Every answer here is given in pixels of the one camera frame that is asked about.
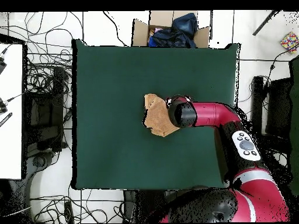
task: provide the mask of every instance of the blue cloth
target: blue cloth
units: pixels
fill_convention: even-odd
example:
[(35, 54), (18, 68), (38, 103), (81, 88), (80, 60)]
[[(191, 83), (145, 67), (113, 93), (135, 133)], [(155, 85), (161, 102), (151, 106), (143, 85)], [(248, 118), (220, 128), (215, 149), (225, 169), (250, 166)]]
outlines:
[(152, 36), (149, 38), (148, 46), (149, 47), (156, 47), (157, 46), (157, 44), (153, 40)]
[(158, 47), (195, 48), (193, 38), (196, 31), (196, 16), (194, 13), (189, 13), (173, 20), (171, 28), (154, 33), (152, 39)]

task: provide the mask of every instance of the floor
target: floor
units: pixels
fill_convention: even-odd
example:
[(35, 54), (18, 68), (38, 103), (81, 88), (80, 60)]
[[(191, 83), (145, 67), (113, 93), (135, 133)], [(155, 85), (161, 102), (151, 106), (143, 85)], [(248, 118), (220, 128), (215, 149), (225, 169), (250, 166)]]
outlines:
[[(213, 11), (213, 39), (210, 40), (211, 48), (224, 48), (229, 43), (241, 43), (240, 63), (239, 63), (239, 101), (245, 100), (250, 96), (249, 84), (254, 76), (268, 76), (270, 66), (276, 55), (285, 51), (280, 45), (280, 40), (290, 31), (299, 34), (298, 13), (280, 12), (256, 35), (252, 33), (263, 22), (270, 10), (214, 10)], [(120, 39), (130, 46), (133, 19), (139, 19), (148, 23), (149, 11), (132, 12), (109, 12), (109, 16), (114, 20), (119, 31)], [(0, 33), (7, 34), (9, 25), (9, 35), (27, 40), (27, 31), (25, 18), (28, 21), (33, 13), (10, 13), (9, 23), (7, 15), (0, 13)], [(199, 28), (210, 25), (210, 11), (198, 11)], [(59, 26), (60, 30), (47, 32), (54, 27)], [(31, 36), (31, 40), (39, 44), (36, 48), (33, 43), (28, 43), (30, 59), (34, 62), (46, 61), (46, 57), (37, 56), (35, 53), (43, 53), (47, 50), (44, 43), (48, 45), (48, 53), (60, 54), (69, 57), (71, 53), (71, 38), (84, 39), (89, 46), (116, 45), (122, 46), (116, 36), (114, 24), (102, 12), (41, 12), (36, 13), (29, 24), (28, 30), (38, 35)], [(297, 54), (289, 52), (281, 55), (275, 63), (275, 69), (272, 71), (271, 80), (289, 77), (288, 61)], [(71, 106), (71, 99), (66, 103)], [(245, 113), (250, 111), (251, 101), (239, 103), (239, 107)], [(263, 116), (263, 129), (266, 124), (266, 112)], [(72, 147), (72, 120), (70, 119), (65, 126), (65, 138), (70, 147)], [(47, 168), (45, 171), (36, 174), (31, 188), (30, 197), (32, 200), (32, 212), (36, 215), (51, 200), (58, 200), (60, 195), (69, 195), (80, 205), (82, 196), (82, 206), (90, 211), (102, 209), (107, 213), (108, 219), (115, 215), (113, 207), (119, 206), (123, 200), (122, 190), (82, 190), (76, 191), (69, 189), (69, 183), (72, 177), (72, 156), (70, 149), (64, 149), (60, 153), (58, 162)], [(80, 214), (80, 207), (72, 205), (74, 215)], [(58, 209), (63, 212), (64, 206), (58, 202)], [(98, 222), (106, 220), (100, 211), (93, 213)], [(40, 221), (49, 220), (48, 214), (40, 215)], [(113, 218), (111, 223), (120, 223), (122, 219), (118, 216)], [(95, 223), (94, 219), (87, 214), (82, 215), (82, 223)]]

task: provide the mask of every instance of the cardboard box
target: cardboard box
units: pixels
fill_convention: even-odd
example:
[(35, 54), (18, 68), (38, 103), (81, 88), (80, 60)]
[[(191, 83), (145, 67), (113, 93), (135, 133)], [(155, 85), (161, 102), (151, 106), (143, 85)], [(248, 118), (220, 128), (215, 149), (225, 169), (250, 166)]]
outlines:
[[(157, 28), (169, 28), (172, 21), (188, 13), (194, 13), (197, 17), (197, 10), (152, 10), (149, 12), (149, 24), (137, 19), (133, 21), (133, 36), (131, 46), (146, 47), (148, 45), (149, 30)], [(210, 37), (210, 27), (198, 29), (194, 35), (194, 42), (198, 48), (207, 48)]]

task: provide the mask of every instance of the black cylinder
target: black cylinder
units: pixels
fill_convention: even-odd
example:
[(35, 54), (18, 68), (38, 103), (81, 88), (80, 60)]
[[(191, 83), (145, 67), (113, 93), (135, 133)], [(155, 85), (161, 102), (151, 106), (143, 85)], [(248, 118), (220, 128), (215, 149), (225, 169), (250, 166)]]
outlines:
[(188, 127), (196, 122), (196, 112), (188, 102), (175, 100), (168, 108), (171, 123), (179, 128)]

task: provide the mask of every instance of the white desk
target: white desk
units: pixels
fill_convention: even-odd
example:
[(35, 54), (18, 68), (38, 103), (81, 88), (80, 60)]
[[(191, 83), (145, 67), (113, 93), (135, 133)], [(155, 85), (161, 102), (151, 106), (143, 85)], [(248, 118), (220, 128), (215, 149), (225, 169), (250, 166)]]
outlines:
[[(0, 53), (7, 47), (0, 44)], [(7, 64), (0, 74), (0, 98), (3, 101), (22, 93), (22, 45), (10, 46), (4, 55)], [(8, 103), (8, 111), (0, 115), (2, 121), (9, 113), (12, 117), (0, 127), (0, 179), (21, 179), (22, 164), (22, 96)]]

